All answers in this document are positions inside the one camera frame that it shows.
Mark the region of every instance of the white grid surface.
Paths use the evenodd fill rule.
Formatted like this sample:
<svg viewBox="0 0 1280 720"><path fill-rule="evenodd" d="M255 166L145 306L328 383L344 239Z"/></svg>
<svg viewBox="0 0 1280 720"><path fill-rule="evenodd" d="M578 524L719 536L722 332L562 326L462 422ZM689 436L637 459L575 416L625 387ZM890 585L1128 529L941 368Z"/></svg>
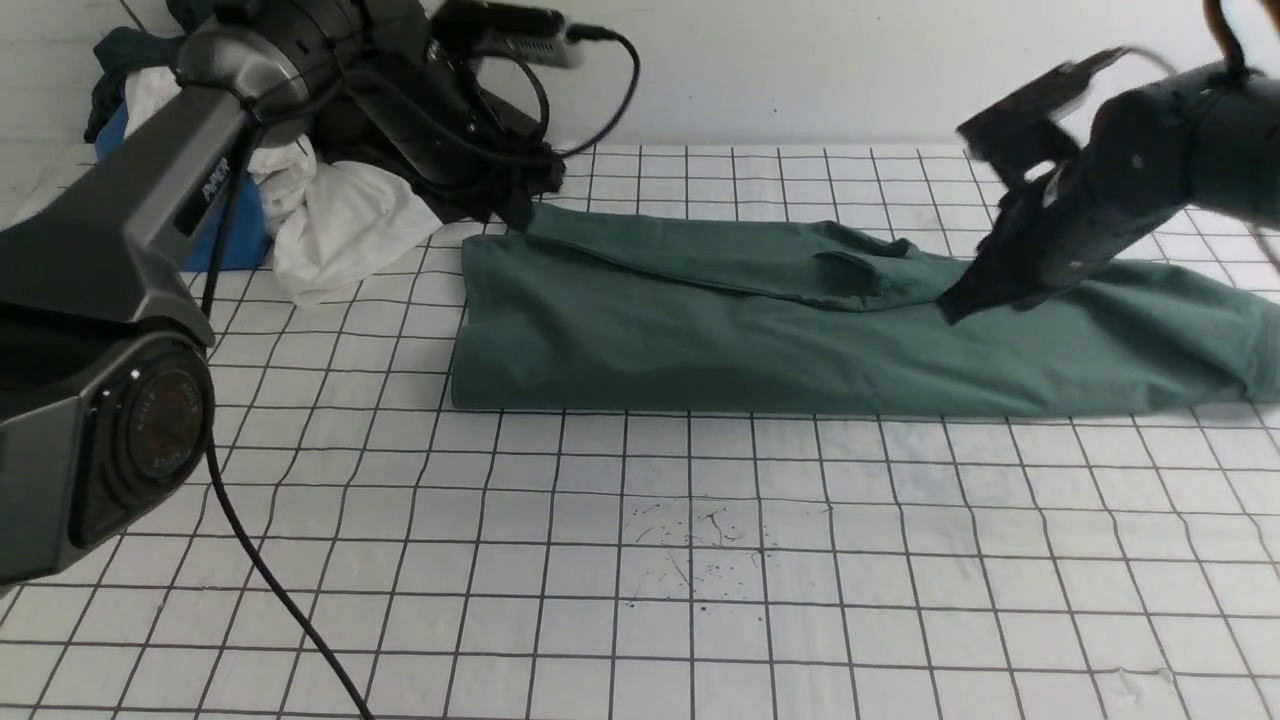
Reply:
<svg viewBox="0 0 1280 720"><path fill-rule="evenodd" d="M998 195L955 147L646 146L575 159L552 201L968 255ZM317 309L269 272L218 288L232 500L379 717L1280 716L1280 407L458 411L458 247L484 229ZM1233 220L1129 255L1280 299ZM0 600L0 720L352 716L205 474Z"/></svg>

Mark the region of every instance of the green fabric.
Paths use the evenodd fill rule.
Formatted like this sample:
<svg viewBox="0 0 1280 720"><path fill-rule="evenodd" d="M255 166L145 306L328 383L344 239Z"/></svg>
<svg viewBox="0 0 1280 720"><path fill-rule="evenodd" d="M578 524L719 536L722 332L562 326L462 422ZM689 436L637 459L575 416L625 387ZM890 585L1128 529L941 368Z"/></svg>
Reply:
<svg viewBox="0 0 1280 720"><path fill-rule="evenodd" d="M961 260L836 223L541 205L463 243L460 409L1041 418L1280 400L1280 306L1117 261L1018 314L948 327Z"/></svg>

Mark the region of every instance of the black cable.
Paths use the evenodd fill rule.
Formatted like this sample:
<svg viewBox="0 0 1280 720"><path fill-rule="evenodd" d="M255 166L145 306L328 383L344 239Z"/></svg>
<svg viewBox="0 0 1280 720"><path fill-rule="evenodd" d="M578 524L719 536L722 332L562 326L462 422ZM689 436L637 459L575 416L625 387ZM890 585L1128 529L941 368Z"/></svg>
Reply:
<svg viewBox="0 0 1280 720"><path fill-rule="evenodd" d="M1226 77L1234 82L1245 79L1249 68L1244 59L1244 46L1222 12L1222 0L1204 0L1204 22L1226 60Z"/></svg>
<svg viewBox="0 0 1280 720"><path fill-rule="evenodd" d="M502 47L476 50L466 60L471 60L472 58L500 58L504 60L511 60L512 63L516 64L517 68L520 68L520 72L525 73L525 77L529 78L529 85L534 87L534 95L538 96L538 127L534 129L534 132L526 136L526 140L530 140L532 142L541 142L543 138L547 137L547 129L552 124L552 101L547 96L547 86L543 85L541 78L538 77L538 73L534 72L534 68L531 68L529 63L524 60L524 58L520 58L513 51ZM476 83L476 90L479 88L480 83ZM484 99L480 97L479 92L476 94L476 97L477 100L484 102ZM494 113L493 109L488 106L488 104L485 105L485 109L489 110L490 114L497 115L497 113Z"/></svg>
<svg viewBox="0 0 1280 720"><path fill-rule="evenodd" d="M284 589L280 580L278 580L266 566L266 562L262 560L262 555L256 547L253 547L253 541L250 539L248 533L244 532L244 525L241 523L239 516L236 514L236 509L232 507L232 500L227 495L227 486L223 483L223 473L221 469L218 468L218 450L214 447L212 441L209 441L209 446L205 448L205 459L209 461L209 478L214 486L214 495L218 496L218 503L221 505L223 514L227 515L227 523L230 524L232 532L236 533L236 539L239 541L241 547L244 548L244 553L248 555L250 562L253 564L253 568L257 569L257 574L262 577L275 597L284 605L284 609L289 611L289 615L292 615L293 619L297 620L298 625L302 626L302 632L306 633L306 635L316 646L320 655L324 656L326 662L329 662L334 674L338 675L338 682L340 682L342 687L346 688L347 694L351 696L351 701L356 703L356 710L360 712L361 720L378 720L374 717L372 711L369 710L369 705L365 702L365 698L361 697L360 689L356 688L356 683L351 679L351 675L347 674L347 670L342 666L338 656L334 655L333 650L329 647L329 643L320 637L315 625L312 625L311 620L308 620L306 614L302 612L302 609L293 602L288 591Z"/></svg>
<svg viewBox="0 0 1280 720"><path fill-rule="evenodd" d="M631 56L632 70L631 70L631 82L627 86L627 91L626 91L626 95L622 99L622 104L618 106L618 109L613 114L613 117L609 118L609 122L605 123L604 128L602 128L598 133L595 133L594 136L591 136L591 138L588 140L586 142L582 142L581 145L579 145L579 146L576 146L576 147L573 147L571 150L566 150L564 152L539 155L539 156L521 156L521 155L509 155L509 154L504 154L504 152L495 152L493 150L489 150L488 147L476 145L475 142L472 142L467 137L462 136L461 133L454 132L447 124L444 124L443 122L438 120L430 111L428 111L426 109L419 106L416 102L413 102L412 100L410 100L408 97L406 97L404 94L398 87L396 87L392 82L389 82L385 78L378 76L376 73L367 72L367 70L355 70L351 74L352 74L352 77L357 77L357 78L372 81L375 85L380 86L383 90L387 90L388 92L390 92L393 95L398 95L402 100L404 100L406 106L411 108L412 111L413 111L413 114L419 119L421 119L424 123L426 123L428 126L430 126L431 129L434 129L435 132L443 135L451 142L453 142L454 145L457 145L457 146L460 146L460 147L470 151L474 155L477 155L477 156L484 158L485 160L490 160L493 163L503 163L503 164L507 164L507 165L524 165L524 167L549 165L549 164L557 161L557 160L564 160L564 159L568 159L568 158L573 158L575 155L581 155L582 152L590 150L591 147L594 147L595 145L598 145L602 140L604 140L605 137L608 137L609 133L612 133L613 129L618 127L618 123L622 122L622 117L626 115L627 109L630 109L630 106L631 106L631 100L635 97L636 86L640 85L640 51L636 50L636 46L630 40L627 40L621 33L611 31L611 29L607 29L607 28L595 28L595 27L588 27L588 26L575 26L575 28L579 28L580 32L579 33L573 33L572 28L571 28L571 33L570 33L571 40L575 40L575 41L588 41L588 40L591 40L591 41L613 41L613 42L617 42L617 44L622 45L622 47L625 47L626 51L627 51L627 54Z"/></svg>
<svg viewBox="0 0 1280 720"><path fill-rule="evenodd" d="M223 259L227 256L227 238L232 232L232 217L236 214L236 205L244 188L244 176L248 174L250 159L253 156L253 150L262 142L264 135L266 135L265 128L255 128L241 154L230 163L232 183L227 191L223 217L218 222L218 234L214 236L214 249L209 256L209 274L205 277L205 291L200 299L200 310L206 318L214 315L214 291L218 288L218 275L223 270Z"/></svg>
<svg viewBox="0 0 1280 720"><path fill-rule="evenodd" d="M631 106L631 100L635 96L636 86L640 82L640 53L636 50L635 45L622 35L609 31L607 28L576 26L575 29L571 29L571 40L575 42L576 41L618 42L631 55L632 73L631 73L631 82L627 86L627 91L622 100L621 106L609 119L609 122L604 126L604 128L600 132L595 133L595 136L593 136L582 145L573 147L572 150L568 150L559 155L556 155L554 158L558 159L572 158L575 155L579 155L589 150L590 147L595 146L598 142L604 140L611 132L613 132L613 129L622 120L622 117L626 114L627 109ZM266 131L271 126L296 120L319 110L329 101L332 101L334 97L337 97L338 94L349 87L349 74L347 69L343 67L342 61L338 60L335 47L333 47L333 42L330 42L330 51L334 51L334 63L337 65L339 77L334 79L325 88L324 92L321 92L320 95L317 95L316 97L311 99L305 105L294 110L282 113L274 117L261 117L253 108L247 108L247 110L253 115L256 124L252 131L250 141L244 145L241 154L232 163L230 168L232 181L227 193L227 204L223 209L223 215L219 219L218 231L214 237L214 247L210 256L209 273L205 279L205 288L200 304L201 310L205 313L206 316L212 315L218 278L219 274L221 273L223 259L227 255L227 242L230 236L230 228L236 215L236 205L239 200L241 192L243 191L244 176L248 173L250 160L252 158L252 154L257 149L257 146L262 142L262 138L266 136ZM526 136L525 140L536 138L538 142L541 142L541 138L545 136L547 128L550 123L550 101L547 96L547 88L538 78L538 74L534 73L532 68L530 68L527 63L525 63L521 58L516 56L513 53L507 53L495 49L495 50L477 51L474 56L506 58L515 61L516 65L521 69L521 72L525 73L525 76L529 78L530 83L534 87L534 92L538 96L538 106L539 106L538 127L534 129L532 133ZM390 90L392 92L404 99L399 88L388 83L381 77L372 73L365 73L365 74L366 77L374 78L379 85L384 86L385 88ZM292 83L294 79L297 78L291 78L289 81L273 87L266 94L260 96L259 100L261 100L261 97L271 95L278 90L283 90L287 85ZM416 102L410 101L408 105L413 108L417 115L421 119L424 119L429 126L431 126L436 132L440 132L447 138L454 141L463 149L467 149L483 158L488 158L489 160L502 163L506 165L544 165L553 161L549 160L548 158L522 158L516 155L503 155L488 150L485 147L480 147L479 145L475 145L471 141L466 140L465 137L454 133L443 123L438 122L433 115L424 111ZM219 506L221 506L223 514L227 516L227 523L230 525L232 532L236 536L236 539L239 541L241 547L244 550L244 555L248 556L250 562L257 570L259 575L261 575L262 580L268 584L268 587L271 588L271 593L276 597L276 600L280 601L280 603L289 612L289 615L293 616L297 624L302 628L302 632L306 634L306 637L312 642L312 644L315 644L316 650L320 651L320 655L325 659L325 662L329 664L329 667L333 669L333 673L334 675L337 675L338 682L342 683L343 688L347 691L347 694L351 697L352 703L355 703L356 710L360 712L361 720L376 720L374 717L372 711L369 710L367 702L361 696L360 689L356 687L356 683L351 679L351 675L347 673L346 667L342 666L342 662L338 660L338 656L334 655L333 650L316 630L315 625L311 624L311 620L306 616L306 614L302 612L302 610L298 607L296 602L293 602L293 598L289 597L288 591L284 589L284 585L280 584L275 574L271 573L271 569L266 566L266 561L262 559L262 555L257 551L257 547L255 547L252 538L250 538L248 533L244 530L244 524L241 521L239 515L236 512L236 509L232 505L230 496L227 493L227 486L223 480L221 468L219 468L218 465L218 450L212 438L210 438L209 445L205 448L205 460L209 464L209 478L210 478L210 484L214 488L214 495L218 497L218 503Z"/></svg>
<svg viewBox="0 0 1280 720"><path fill-rule="evenodd" d="M338 68L339 73L342 73L342 63L338 63ZM329 90L333 87L338 87L338 90L340 90L340 82L334 81ZM335 96L335 92L330 95L329 90L326 90L321 97L325 95L328 95L329 99ZM223 215L218 222L218 232L214 236L214 247L210 256L209 274L205 278L205 291L200 304L200 309L204 311L205 316L212 316L214 293L218 287L218 277L221 273L223 259L227 255L227 241L230 236L230 228L236 217L236 204L244 186L244 176L248 174L250 160L252 159L253 151L257 149L259 143L261 143L262 138L266 136L269 126L289 119L296 119L294 113L278 115L265 123L259 122L252 129L248 142L244 143L241 154L232 161L232 181L227 193L227 205L224 206ZM244 524L241 521L239 515L236 512L236 507L232 506L230 496L227 493L227 484L223 482L223 471L221 468L218 466L218 448L214 445L212 438L209 439L209 445L205 447L205 460L209 464L209 479L210 484L214 487L214 495L218 496L218 505L221 506L223 515L227 516L227 523L232 527L232 533L234 533L236 539L239 541L241 548L244 550L244 555L248 556L248 560L257 570L257 574L261 575L262 580L271 588L271 593L280 601L284 609L288 610L289 615L292 615L302 628L302 632L311 639L311 643L320 651L321 657L325 659L329 667L333 669L334 675L338 676L338 682L342 683L342 687L347 691L347 694L355 703L356 710L360 712L361 720L376 720L372 711L369 710L369 703L365 702L365 698L361 696L356 683L351 679L351 674L348 674L347 669L342 666L342 661L338 660L338 656L334 655L333 650L329 647L329 643L325 642L319 630L316 630L315 625L311 624L311 620L307 619L305 612L302 612L302 609L293 602L293 598L289 597L288 591L284 589L280 580L274 573L271 573L271 569L266 566L266 561L262 560L262 553L257 551L253 541L244 530Z"/></svg>

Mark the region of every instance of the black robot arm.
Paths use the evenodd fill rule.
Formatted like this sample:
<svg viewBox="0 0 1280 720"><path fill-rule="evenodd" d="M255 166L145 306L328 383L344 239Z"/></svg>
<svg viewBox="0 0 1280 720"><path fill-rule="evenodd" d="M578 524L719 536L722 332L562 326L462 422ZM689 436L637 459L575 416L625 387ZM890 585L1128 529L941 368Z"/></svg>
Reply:
<svg viewBox="0 0 1280 720"><path fill-rule="evenodd" d="M1050 119L1128 53L1061 65L960 127L1007 192L965 275L940 300L950 322L1032 309L1198 205L1280 225L1280 81L1206 65L1108 100L1083 149ZM1027 179L1033 165L1055 167Z"/></svg>
<svg viewBox="0 0 1280 720"><path fill-rule="evenodd" d="M169 497L210 447L214 329L178 268L259 145L328 133L328 159L404 177L444 222L518 227L559 190L530 64L625 37L558 12L447 0L215 0L182 45L182 90L49 208L0 232L0 593L61 571ZM529 118L479 86L517 63ZM219 236L229 224L219 225ZM215 243L214 268L218 266Z"/></svg>

